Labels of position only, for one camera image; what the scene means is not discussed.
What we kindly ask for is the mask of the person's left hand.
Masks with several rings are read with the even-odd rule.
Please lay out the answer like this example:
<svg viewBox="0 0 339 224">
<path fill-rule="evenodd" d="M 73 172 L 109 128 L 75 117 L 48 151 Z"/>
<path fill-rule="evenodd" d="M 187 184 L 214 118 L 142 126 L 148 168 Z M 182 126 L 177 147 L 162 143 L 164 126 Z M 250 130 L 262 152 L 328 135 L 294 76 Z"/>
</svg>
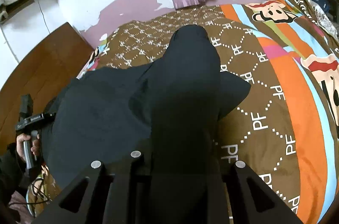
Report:
<svg viewBox="0 0 339 224">
<path fill-rule="evenodd" d="M 19 157 L 21 158 L 21 160 L 23 162 L 26 162 L 26 158 L 25 158 L 25 154 L 24 154 L 24 142 L 29 141 L 30 139 L 31 139 L 31 136 L 24 134 L 24 133 L 18 135 L 17 138 L 16 138 L 17 154 L 19 155 Z M 31 152 L 35 156 L 40 156 L 40 154 L 41 154 L 41 142 L 40 142 L 40 135 L 39 134 L 37 134 L 37 139 L 35 139 L 32 142 Z"/>
</svg>

